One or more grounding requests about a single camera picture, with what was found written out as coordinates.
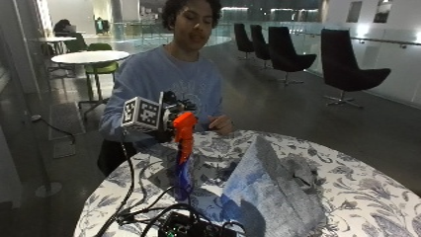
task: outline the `young man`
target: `young man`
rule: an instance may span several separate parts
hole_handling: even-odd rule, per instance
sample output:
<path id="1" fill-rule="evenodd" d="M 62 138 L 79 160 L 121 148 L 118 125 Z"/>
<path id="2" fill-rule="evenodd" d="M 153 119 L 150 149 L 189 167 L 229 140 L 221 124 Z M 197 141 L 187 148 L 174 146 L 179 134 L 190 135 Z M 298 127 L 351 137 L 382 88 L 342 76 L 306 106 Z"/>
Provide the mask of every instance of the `young man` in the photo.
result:
<path id="1" fill-rule="evenodd" d="M 231 132 L 231 121 L 221 113 L 221 76 L 213 63 L 198 53 L 217 26 L 219 11 L 219 0 L 165 2 L 162 25 L 173 31 L 173 40 L 122 63 L 99 121 L 99 132 L 106 140 L 121 141 L 125 101 L 139 96 L 157 102 L 162 91 L 171 91 L 178 100 L 189 99 L 195 105 L 195 131 L 213 129 L 221 135 Z M 147 146 L 154 138 L 129 132 L 125 141 Z"/>

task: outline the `man's hand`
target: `man's hand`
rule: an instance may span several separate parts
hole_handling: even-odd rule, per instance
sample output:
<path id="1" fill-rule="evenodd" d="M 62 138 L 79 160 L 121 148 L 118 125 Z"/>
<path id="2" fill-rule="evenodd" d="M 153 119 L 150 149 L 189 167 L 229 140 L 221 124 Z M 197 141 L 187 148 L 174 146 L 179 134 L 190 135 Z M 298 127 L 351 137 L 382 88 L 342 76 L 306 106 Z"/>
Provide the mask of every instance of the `man's hand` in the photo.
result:
<path id="1" fill-rule="evenodd" d="M 210 117 L 209 129 L 214 130 L 219 135 L 227 135 L 233 130 L 233 121 L 227 116 Z"/>

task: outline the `light blue sweater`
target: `light blue sweater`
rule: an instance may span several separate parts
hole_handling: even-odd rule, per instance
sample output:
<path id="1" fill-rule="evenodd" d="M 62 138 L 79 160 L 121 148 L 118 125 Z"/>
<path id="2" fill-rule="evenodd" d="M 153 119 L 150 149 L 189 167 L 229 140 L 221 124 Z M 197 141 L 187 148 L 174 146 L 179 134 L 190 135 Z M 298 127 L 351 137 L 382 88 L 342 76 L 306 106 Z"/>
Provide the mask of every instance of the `light blue sweater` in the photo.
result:
<path id="1" fill-rule="evenodd" d="M 201 56 L 195 62 L 179 61 L 162 46 L 134 54 L 121 65 L 113 93 L 99 121 L 105 139 L 121 141 L 121 114 L 125 101 L 139 96 L 158 101 L 158 93 L 171 91 L 178 100 L 189 99 L 195 105 L 198 118 L 195 131 L 206 130 L 207 116 L 221 114 L 221 75 L 214 64 Z M 125 141 L 142 141 L 150 137 L 130 131 Z"/>

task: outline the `round table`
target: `round table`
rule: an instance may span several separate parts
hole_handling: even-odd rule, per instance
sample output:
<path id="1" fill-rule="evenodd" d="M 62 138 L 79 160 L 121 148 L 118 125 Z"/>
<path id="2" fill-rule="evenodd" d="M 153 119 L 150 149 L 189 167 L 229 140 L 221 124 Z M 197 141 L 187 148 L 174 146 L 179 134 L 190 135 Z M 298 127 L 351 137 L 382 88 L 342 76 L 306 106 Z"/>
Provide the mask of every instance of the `round table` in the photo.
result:
<path id="1" fill-rule="evenodd" d="M 87 81 L 87 93 L 89 93 L 89 100 L 78 102 L 79 104 L 94 104 L 87 111 L 83 113 L 83 118 L 86 118 L 86 114 L 101 104 L 103 104 L 105 100 L 102 99 L 101 87 L 99 87 L 99 80 L 97 76 L 97 64 L 113 62 L 122 60 L 130 56 L 129 52 L 125 51 L 115 51 L 115 50 L 99 50 L 99 51 L 81 51 L 66 53 L 51 58 L 51 61 L 59 64 L 70 64 L 70 65 L 91 65 L 93 68 L 93 76 L 94 76 L 94 83 L 95 83 L 95 91 L 97 91 L 97 101 L 91 100 L 91 88 L 90 82 Z"/>
<path id="2" fill-rule="evenodd" d="M 259 135 L 269 142 L 279 159 L 303 157 L 317 167 L 318 189 L 326 223 L 310 236 L 421 236 L 421 198 L 392 179 L 359 160 L 313 142 L 257 131 L 235 131 L 227 137 L 214 132 L 194 134 L 194 177 L 199 187 L 191 193 L 191 205 L 215 222 L 221 207 L 218 197 L 230 175 L 231 164 L 239 161 Z M 175 144 L 157 145 L 133 158 L 135 187 L 125 207 L 141 209 L 155 200 L 167 186 L 165 168 L 174 162 Z M 94 236 L 115 211 L 130 186 L 125 162 L 105 179 L 85 201 L 73 236 Z M 165 195 L 157 206 L 174 203 Z M 138 215 L 151 218 L 155 212 Z M 114 222 L 106 236 L 139 236 L 142 224 L 118 226 Z M 158 236 L 150 230 L 147 236 Z"/>

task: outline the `orange object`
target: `orange object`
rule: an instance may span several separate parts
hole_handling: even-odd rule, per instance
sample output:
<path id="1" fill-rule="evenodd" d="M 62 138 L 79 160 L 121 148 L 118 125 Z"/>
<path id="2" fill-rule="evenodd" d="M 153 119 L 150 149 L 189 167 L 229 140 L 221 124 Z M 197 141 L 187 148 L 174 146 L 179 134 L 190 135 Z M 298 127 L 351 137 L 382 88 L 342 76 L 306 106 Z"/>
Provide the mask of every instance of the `orange object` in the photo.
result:
<path id="1" fill-rule="evenodd" d="M 174 142 L 178 142 L 181 156 L 178 165 L 186 161 L 189 154 L 193 151 L 193 128 L 197 124 L 197 118 L 191 112 L 185 112 L 173 120 Z"/>

